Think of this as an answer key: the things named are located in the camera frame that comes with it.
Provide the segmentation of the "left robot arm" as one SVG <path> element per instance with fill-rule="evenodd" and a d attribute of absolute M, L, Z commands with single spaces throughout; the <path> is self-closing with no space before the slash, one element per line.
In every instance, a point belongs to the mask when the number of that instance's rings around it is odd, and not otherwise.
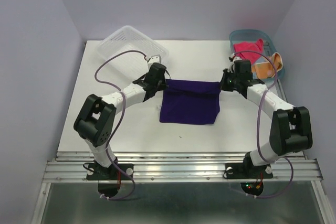
<path fill-rule="evenodd" d="M 125 114 L 126 108 L 147 101 L 166 85 L 166 66 L 153 63 L 149 71 L 134 80 L 126 88 L 99 97 L 89 95 L 74 122 L 74 130 L 86 141 L 94 156 L 94 162 L 84 165 L 90 175 L 100 173 L 110 179 L 116 175 L 118 159 L 108 141 L 115 133 L 114 118 L 118 113 Z"/>

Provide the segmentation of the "purple towel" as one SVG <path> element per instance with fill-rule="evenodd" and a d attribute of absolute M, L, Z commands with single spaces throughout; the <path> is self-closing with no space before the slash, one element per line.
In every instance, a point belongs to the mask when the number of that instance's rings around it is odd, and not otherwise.
<path fill-rule="evenodd" d="M 219 82 L 168 79 L 159 121 L 189 125 L 212 125 L 220 112 Z"/>

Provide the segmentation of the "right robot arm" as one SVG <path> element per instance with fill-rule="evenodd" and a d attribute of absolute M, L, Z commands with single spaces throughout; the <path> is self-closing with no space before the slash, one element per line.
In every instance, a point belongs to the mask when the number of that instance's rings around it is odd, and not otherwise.
<path fill-rule="evenodd" d="M 263 174 L 272 178 L 270 164 L 288 153 L 308 150 L 313 145 L 309 110 L 293 106 L 271 92 L 265 83 L 255 79 L 248 60 L 236 60 L 224 69 L 220 82 L 223 91 L 236 91 L 258 106 L 271 119 L 269 140 L 245 154 L 241 163 L 227 163 L 227 179 L 253 179 Z"/>

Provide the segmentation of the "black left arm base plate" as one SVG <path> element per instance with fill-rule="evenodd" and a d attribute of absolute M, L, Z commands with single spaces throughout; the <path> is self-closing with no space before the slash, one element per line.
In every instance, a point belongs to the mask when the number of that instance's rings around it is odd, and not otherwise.
<path fill-rule="evenodd" d="M 86 170 L 86 180 L 99 181 L 99 180 L 130 180 L 130 178 L 117 170 L 113 165 L 109 168 L 102 167 L 98 163 L 84 163 L 83 168 Z"/>

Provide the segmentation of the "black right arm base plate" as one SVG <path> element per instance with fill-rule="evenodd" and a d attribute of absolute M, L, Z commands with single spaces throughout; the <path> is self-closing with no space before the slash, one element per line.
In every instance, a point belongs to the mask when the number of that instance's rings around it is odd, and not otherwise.
<path fill-rule="evenodd" d="M 223 177 L 226 179 L 253 180 L 257 178 L 271 179 L 274 176 L 269 165 L 246 167 L 243 163 L 225 163 Z"/>

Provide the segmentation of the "pink towel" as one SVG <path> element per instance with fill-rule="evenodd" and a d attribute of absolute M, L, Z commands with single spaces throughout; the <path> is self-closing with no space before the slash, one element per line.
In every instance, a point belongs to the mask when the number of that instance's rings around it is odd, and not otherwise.
<path fill-rule="evenodd" d="M 260 57 L 264 50 L 264 42 L 262 39 L 256 42 L 240 42 L 233 45 L 234 51 L 239 52 L 237 55 L 242 58 L 242 60 L 249 60 L 253 65 Z"/>

